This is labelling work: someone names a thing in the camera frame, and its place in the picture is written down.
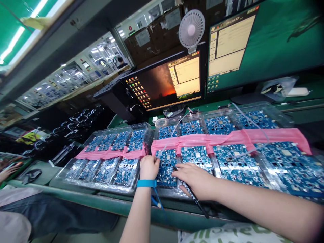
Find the green workbench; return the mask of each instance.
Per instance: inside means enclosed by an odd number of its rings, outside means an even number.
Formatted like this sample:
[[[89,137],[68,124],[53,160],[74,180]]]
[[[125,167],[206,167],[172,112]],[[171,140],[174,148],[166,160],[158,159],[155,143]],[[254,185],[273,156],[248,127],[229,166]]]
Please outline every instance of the green workbench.
[[[298,86],[307,87],[309,90],[312,90],[312,92],[306,97],[291,97],[286,98],[286,100],[316,100],[305,101],[298,105],[281,105],[280,102],[275,103],[274,106],[276,106],[276,108],[281,110],[284,114],[290,116],[296,124],[323,121],[324,99],[319,98],[322,98],[324,94],[324,82],[322,82],[320,78],[312,78],[312,82],[308,82],[306,78],[298,82],[296,87]],[[240,89],[233,89],[224,91],[220,94],[215,93],[211,98],[189,103],[188,106],[191,109],[198,108],[202,112],[217,110],[218,106],[228,105],[231,102],[229,100],[229,97],[238,95],[240,92]],[[152,113],[152,116],[148,120],[151,125],[153,125],[153,116],[163,118],[161,114]],[[113,121],[109,125],[109,128],[125,126],[126,124],[122,122],[123,121],[118,116],[115,116]],[[104,193],[92,189],[63,184],[54,180],[60,168],[52,168],[48,163],[45,162],[38,163],[38,165],[33,165],[33,168],[36,168],[38,166],[42,168],[43,178],[41,178],[41,182],[35,181],[34,183],[28,184],[28,187],[40,188],[44,192],[64,200],[72,201],[108,212],[113,212],[123,216],[128,215],[131,208],[132,197]],[[11,180],[8,182],[8,184],[16,187],[25,187],[25,185],[22,185],[19,180]],[[161,201],[164,205],[165,211],[152,206],[151,220],[154,224],[160,224],[166,227],[186,231],[197,231],[200,229],[222,226],[231,221],[247,221],[247,219],[245,219],[241,215],[238,215],[219,204],[208,204],[210,208],[209,213],[213,216],[210,217],[210,219],[206,219],[201,214],[199,208],[190,200],[184,202],[172,200]]]

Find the small white device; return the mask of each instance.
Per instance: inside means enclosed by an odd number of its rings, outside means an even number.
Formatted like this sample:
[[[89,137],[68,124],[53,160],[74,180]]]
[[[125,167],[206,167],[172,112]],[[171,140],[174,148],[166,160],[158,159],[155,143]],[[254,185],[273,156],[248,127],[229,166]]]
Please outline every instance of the small white device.
[[[153,121],[153,123],[155,124],[155,122],[158,120],[158,117],[157,116],[155,116],[155,117],[153,117],[153,119],[152,119],[152,121]]]
[[[291,91],[288,93],[287,97],[293,96],[307,96],[309,95],[310,91],[307,88],[292,88]]]

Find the person's lap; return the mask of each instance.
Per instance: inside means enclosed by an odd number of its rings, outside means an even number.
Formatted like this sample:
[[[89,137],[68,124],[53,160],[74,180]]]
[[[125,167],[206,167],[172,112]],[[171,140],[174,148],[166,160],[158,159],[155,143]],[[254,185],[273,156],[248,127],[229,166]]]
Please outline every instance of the person's lap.
[[[39,193],[0,207],[23,214],[32,225],[30,239],[49,233],[97,233],[111,230],[118,215]]]

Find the blue circuit board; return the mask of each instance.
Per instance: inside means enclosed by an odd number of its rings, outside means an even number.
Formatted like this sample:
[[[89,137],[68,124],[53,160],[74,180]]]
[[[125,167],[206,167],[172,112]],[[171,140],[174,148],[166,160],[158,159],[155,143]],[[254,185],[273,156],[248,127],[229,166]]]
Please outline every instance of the blue circuit board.
[[[135,174],[137,162],[138,159],[128,160],[123,158],[118,166],[114,184],[121,186],[130,185],[130,183],[132,183],[132,176]]]
[[[112,144],[112,150],[122,150],[126,146],[126,141],[129,137],[130,131],[125,131],[117,134],[115,141]]]
[[[115,137],[115,134],[107,134],[103,138],[102,142],[100,143],[98,151],[106,151],[112,144],[112,141]]]
[[[204,134],[203,129],[200,126],[200,122],[198,120],[182,123],[180,125],[180,129],[182,136],[188,134]]]
[[[207,155],[206,147],[183,147],[181,148],[182,163],[194,163],[200,168],[213,174],[213,164]]]
[[[129,140],[128,152],[143,149],[144,134],[146,129],[136,130]]]
[[[159,139],[170,138],[175,127],[176,127],[175,125],[168,126],[168,127],[161,127],[159,130]],[[175,130],[172,137],[176,137],[176,136],[177,136],[177,131]]]
[[[250,111],[244,113],[247,117],[249,117],[252,121],[254,121],[260,128],[279,128],[279,126],[275,123],[275,120],[271,120],[267,115],[263,114],[262,110],[258,111]],[[247,120],[242,114],[237,114],[239,121],[243,124],[246,129],[257,129],[258,127],[254,125],[252,122]]]
[[[235,126],[230,122],[227,116],[205,119],[209,134],[230,134],[235,131]]]
[[[84,164],[87,162],[88,160],[86,159],[79,159],[77,161],[75,161],[72,165],[72,167],[70,168],[69,172],[66,175],[66,178],[74,178],[74,175],[78,175],[81,170],[83,169]]]
[[[247,185],[269,188],[255,158],[250,155],[233,158],[235,155],[247,152],[246,146],[234,144],[215,146],[213,149],[223,178]]]
[[[90,160],[85,168],[82,170],[80,176],[79,176],[79,180],[91,180],[92,178],[89,178],[89,176],[91,176],[92,174],[94,174],[94,170],[96,168],[96,165],[99,163],[99,160]]]
[[[104,160],[101,163],[99,170],[97,171],[96,177],[94,179],[95,182],[109,183],[114,172],[115,165],[119,160],[120,157]]]
[[[173,166],[176,166],[176,151],[165,150],[160,154],[160,168],[158,176],[156,177],[156,184],[159,187],[174,188],[177,186],[177,180],[172,177]]]
[[[93,140],[89,143],[86,152],[93,152],[96,149],[96,147],[100,144],[101,139],[102,139],[101,136],[94,137]]]
[[[275,142],[259,149],[267,167],[275,172],[290,194],[324,197],[324,170],[320,162],[300,151],[295,143]]]

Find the pen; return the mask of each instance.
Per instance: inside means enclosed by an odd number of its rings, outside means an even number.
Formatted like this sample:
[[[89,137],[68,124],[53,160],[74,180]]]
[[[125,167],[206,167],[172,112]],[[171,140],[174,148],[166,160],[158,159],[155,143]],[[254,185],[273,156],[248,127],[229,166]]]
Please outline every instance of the pen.
[[[200,208],[200,210],[202,211],[202,213],[205,215],[206,219],[209,219],[209,215],[206,212],[206,210],[200,205],[199,200],[197,199],[197,197],[195,196],[195,194],[192,192],[192,190],[190,189],[190,187],[182,180],[180,180],[183,184],[183,186],[187,189],[187,191],[189,192],[190,196],[192,197],[192,199],[194,200],[194,202],[198,205],[198,207]]]

